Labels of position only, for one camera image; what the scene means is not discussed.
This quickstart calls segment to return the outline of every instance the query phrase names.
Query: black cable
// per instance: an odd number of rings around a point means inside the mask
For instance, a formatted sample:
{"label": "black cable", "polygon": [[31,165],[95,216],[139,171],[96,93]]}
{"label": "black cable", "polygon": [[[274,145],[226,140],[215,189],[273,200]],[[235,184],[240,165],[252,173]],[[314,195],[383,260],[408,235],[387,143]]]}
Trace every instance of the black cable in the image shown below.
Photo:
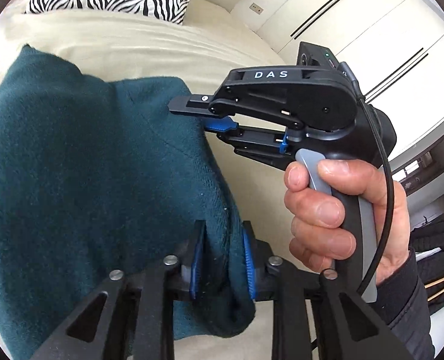
{"label": "black cable", "polygon": [[379,244],[377,245],[374,257],[370,262],[370,266],[357,289],[357,293],[362,295],[367,289],[372,277],[375,275],[391,233],[392,217],[394,214],[394,182],[392,181],[391,166],[389,164],[389,159],[387,158],[387,153],[385,152],[384,144],[382,143],[381,136],[377,131],[373,118],[370,116],[369,110],[367,109],[368,106],[365,104],[365,97],[363,95],[359,95],[357,97],[357,101],[362,107],[364,115],[367,118],[367,122],[369,123],[370,130],[374,135],[377,149],[379,150],[379,154],[382,159],[382,168],[384,169],[385,183],[387,187],[387,205],[385,209],[384,226],[382,228],[381,238],[379,240]]}

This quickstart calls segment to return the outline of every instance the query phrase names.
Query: wall outlet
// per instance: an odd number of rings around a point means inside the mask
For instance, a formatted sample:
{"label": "wall outlet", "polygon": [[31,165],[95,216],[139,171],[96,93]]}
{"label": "wall outlet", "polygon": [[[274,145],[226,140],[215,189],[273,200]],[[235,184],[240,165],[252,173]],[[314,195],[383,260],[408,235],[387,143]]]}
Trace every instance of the wall outlet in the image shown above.
{"label": "wall outlet", "polygon": [[258,15],[260,15],[264,10],[259,7],[257,4],[252,4],[250,5],[250,9],[252,9],[255,13],[257,13]]}

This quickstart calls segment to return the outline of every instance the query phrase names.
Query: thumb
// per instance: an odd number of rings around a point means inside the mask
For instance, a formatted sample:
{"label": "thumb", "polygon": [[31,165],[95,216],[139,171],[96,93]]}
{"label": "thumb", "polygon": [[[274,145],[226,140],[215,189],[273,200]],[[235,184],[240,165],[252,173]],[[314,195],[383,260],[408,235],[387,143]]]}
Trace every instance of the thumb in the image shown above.
{"label": "thumb", "polygon": [[[374,205],[386,206],[384,173],[370,163],[361,160],[322,160],[318,164],[318,171],[320,177],[336,190],[346,195],[362,195]],[[403,193],[403,196],[399,196],[399,202],[405,202],[405,192],[395,189],[396,193]]]}

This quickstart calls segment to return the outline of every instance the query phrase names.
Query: fingernail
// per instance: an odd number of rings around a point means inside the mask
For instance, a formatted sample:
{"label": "fingernail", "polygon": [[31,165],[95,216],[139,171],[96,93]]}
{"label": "fingernail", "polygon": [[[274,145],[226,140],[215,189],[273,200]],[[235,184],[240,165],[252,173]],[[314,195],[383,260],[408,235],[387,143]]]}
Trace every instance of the fingernail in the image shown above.
{"label": "fingernail", "polygon": [[341,210],[339,206],[333,202],[324,202],[317,208],[317,218],[327,226],[334,226],[339,220]]}
{"label": "fingernail", "polygon": [[289,171],[289,184],[293,187],[297,187],[302,179],[302,172],[298,167],[292,168]]}
{"label": "fingernail", "polygon": [[349,163],[345,160],[322,160],[320,165],[325,173],[331,175],[349,173]]}
{"label": "fingernail", "polygon": [[352,250],[352,238],[349,235],[335,235],[327,241],[329,250],[340,258],[347,258]]}

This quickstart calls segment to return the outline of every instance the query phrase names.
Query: black grip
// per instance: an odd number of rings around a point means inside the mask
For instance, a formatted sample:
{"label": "black grip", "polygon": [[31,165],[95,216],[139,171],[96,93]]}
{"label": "black grip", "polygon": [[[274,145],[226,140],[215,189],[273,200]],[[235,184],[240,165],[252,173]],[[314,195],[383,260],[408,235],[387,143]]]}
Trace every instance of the black grip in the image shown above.
{"label": "black grip", "polygon": [[356,250],[348,259],[336,260],[336,271],[347,288],[357,290],[362,281],[364,248],[362,243],[362,220],[358,196],[345,195],[332,188],[332,195],[338,198],[345,208],[345,219],[341,228],[350,232],[356,239]]}

